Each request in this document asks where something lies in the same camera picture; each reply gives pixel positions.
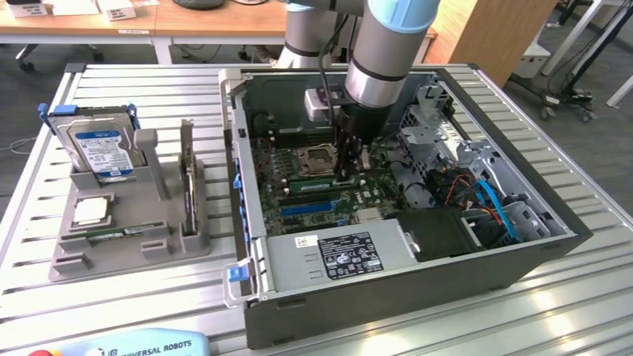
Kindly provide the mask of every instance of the motherboard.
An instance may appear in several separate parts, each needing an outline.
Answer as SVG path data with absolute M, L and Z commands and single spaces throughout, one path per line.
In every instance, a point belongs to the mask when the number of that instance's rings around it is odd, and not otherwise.
M 382 220 L 403 209 L 406 199 L 383 147 L 371 151 L 371 168 L 350 181 L 338 182 L 331 144 L 279 146 L 274 137 L 252 139 L 259 198 L 271 236 Z

